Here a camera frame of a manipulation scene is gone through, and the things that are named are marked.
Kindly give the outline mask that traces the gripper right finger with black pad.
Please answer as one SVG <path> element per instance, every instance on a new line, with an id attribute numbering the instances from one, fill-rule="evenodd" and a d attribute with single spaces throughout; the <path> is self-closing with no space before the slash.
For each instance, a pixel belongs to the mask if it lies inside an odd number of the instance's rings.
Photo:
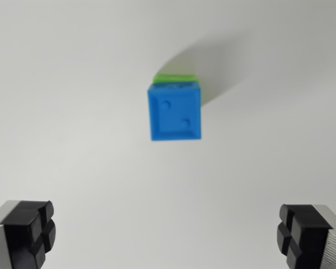
<path id="1" fill-rule="evenodd" d="M 289 268 L 336 268 L 336 214 L 326 205 L 287 205 L 279 210 L 279 251 Z"/>

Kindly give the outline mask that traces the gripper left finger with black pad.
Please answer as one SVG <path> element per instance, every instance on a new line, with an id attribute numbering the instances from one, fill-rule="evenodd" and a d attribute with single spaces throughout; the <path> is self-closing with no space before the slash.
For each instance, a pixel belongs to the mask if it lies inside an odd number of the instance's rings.
<path id="1" fill-rule="evenodd" d="M 51 201 L 8 200 L 0 207 L 0 269 L 42 268 L 56 228 Z"/>

